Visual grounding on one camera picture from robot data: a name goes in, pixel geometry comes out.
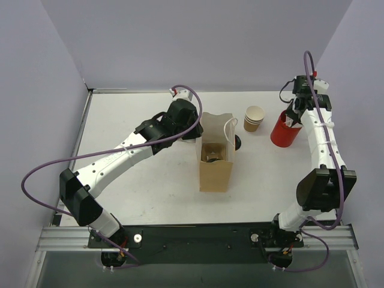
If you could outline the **pulp cup carrier tray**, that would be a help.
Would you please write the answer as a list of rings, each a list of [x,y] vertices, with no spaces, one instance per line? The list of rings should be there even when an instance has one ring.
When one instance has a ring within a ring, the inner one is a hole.
[[[201,160],[207,162],[210,158],[226,160],[226,146],[220,143],[204,143],[201,150]]]

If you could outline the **brown paper takeout bag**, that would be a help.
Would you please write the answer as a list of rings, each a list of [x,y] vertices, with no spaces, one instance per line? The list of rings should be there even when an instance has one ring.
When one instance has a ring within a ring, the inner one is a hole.
[[[231,113],[220,115],[204,112],[200,124],[202,136],[196,139],[197,171],[201,192],[226,192],[235,162],[235,128],[238,120]],[[207,163],[201,160],[204,143],[226,146],[226,160]]]

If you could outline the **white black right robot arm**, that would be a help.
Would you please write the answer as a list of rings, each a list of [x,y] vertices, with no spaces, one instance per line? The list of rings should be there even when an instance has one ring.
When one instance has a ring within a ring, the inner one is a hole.
[[[272,143],[289,147],[304,130],[311,154],[311,170],[296,187],[296,200],[277,215],[278,228],[297,232],[306,222],[315,221],[324,212],[337,211],[335,223],[340,222],[347,199],[357,175],[343,161],[334,135],[332,106],[326,94],[328,84],[314,77],[313,86],[305,75],[292,79],[294,97],[287,100],[286,110],[279,115],[272,130]]]

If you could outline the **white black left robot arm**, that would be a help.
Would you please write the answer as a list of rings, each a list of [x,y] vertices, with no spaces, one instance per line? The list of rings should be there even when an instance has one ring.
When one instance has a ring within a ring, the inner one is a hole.
[[[101,234],[110,247],[121,244],[125,230],[120,222],[96,201],[101,192],[128,169],[169,148],[179,139],[200,137],[202,107],[195,106],[195,93],[185,87],[170,90],[172,102],[167,111],[143,121],[105,157],[77,171],[64,170],[59,176],[59,195],[80,226],[89,226]]]

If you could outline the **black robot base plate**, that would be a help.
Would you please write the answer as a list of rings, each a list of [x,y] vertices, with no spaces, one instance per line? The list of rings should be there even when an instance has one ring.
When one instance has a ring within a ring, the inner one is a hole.
[[[133,264],[265,263],[268,254],[304,246],[299,232],[272,222],[125,226]]]

